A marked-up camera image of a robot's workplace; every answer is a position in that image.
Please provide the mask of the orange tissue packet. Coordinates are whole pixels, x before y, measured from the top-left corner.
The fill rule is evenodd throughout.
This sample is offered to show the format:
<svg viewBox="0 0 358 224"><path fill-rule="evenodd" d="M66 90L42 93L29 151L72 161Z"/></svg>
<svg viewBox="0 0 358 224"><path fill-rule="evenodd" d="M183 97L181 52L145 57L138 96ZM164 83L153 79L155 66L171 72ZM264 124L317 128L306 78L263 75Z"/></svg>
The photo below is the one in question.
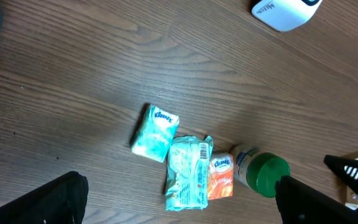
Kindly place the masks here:
<svg viewBox="0 0 358 224"><path fill-rule="evenodd" d="M208 200L231 197L233 178L232 155L228 153L213 154L208 167Z"/></svg>

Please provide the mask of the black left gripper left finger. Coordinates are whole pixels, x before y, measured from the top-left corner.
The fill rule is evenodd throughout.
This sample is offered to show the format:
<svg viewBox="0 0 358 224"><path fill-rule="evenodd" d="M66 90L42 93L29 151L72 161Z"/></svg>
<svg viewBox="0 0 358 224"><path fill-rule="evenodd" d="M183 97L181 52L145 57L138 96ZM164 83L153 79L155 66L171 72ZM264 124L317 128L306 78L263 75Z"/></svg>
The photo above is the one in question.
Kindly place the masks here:
<svg viewBox="0 0 358 224"><path fill-rule="evenodd" d="M70 171L0 207L0 223L81 223L88 180Z"/></svg>

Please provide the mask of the green Kleenex tissue pack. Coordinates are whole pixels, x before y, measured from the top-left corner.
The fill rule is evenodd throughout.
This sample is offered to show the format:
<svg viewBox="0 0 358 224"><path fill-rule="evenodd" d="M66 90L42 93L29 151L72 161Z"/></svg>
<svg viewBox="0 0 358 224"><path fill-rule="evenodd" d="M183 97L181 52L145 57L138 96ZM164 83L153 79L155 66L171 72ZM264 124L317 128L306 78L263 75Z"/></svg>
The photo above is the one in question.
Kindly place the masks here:
<svg viewBox="0 0 358 224"><path fill-rule="evenodd" d="M132 153L163 162L179 123L179 116L149 104L131 144Z"/></svg>

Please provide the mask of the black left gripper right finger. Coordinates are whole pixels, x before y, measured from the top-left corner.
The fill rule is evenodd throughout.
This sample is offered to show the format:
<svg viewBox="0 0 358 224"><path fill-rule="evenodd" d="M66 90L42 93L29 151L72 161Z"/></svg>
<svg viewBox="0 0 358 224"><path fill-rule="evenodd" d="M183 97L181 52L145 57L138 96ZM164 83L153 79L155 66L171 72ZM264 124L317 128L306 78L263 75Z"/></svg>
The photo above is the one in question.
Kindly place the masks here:
<svg viewBox="0 0 358 224"><path fill-rule="evenodd" d="M276 181L275 191L283 224L358 224L358 209L351 210L288 175Z"/></svg>

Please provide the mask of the green lidded jar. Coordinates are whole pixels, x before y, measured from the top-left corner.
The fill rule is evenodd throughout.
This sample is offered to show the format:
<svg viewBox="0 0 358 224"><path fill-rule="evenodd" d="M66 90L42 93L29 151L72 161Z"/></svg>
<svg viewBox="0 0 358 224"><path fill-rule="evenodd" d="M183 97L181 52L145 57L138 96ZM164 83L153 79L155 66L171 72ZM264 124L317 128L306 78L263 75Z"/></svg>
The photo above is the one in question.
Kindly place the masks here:
<svg viewBox="0 0 358 224"><path fill-rule="evenodd" d="M276 182L282 176L290 175L290 166L285 159L257 147L241 144L231 154L234 159L234 177L264 197L275 197Z"/></svg>

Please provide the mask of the light green wipes packet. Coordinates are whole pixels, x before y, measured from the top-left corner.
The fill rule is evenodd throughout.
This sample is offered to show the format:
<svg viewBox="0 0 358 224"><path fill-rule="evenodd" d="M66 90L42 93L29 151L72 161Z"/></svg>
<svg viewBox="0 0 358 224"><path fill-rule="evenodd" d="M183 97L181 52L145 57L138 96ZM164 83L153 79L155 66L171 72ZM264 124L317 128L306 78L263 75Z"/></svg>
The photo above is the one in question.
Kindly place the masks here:
<svg viewBox="0 0 358 224"><path fill-rule="evenodd" d="M165 209L202 210L208 206L208 167L213 139L174 138L168 150Z"/></svg>

